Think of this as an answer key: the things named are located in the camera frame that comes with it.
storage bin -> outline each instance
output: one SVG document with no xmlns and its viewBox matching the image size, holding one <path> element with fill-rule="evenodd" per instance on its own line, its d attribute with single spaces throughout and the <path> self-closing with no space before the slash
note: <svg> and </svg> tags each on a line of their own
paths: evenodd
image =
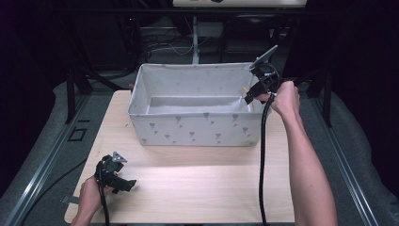
<svg viewBox="0 0 399 226">
<path fill-rule="evenodd" d="M 141 65 L 128 113 L 141 145 L 253 146 L 264 105 L 250 63 Z"/>
</svg>

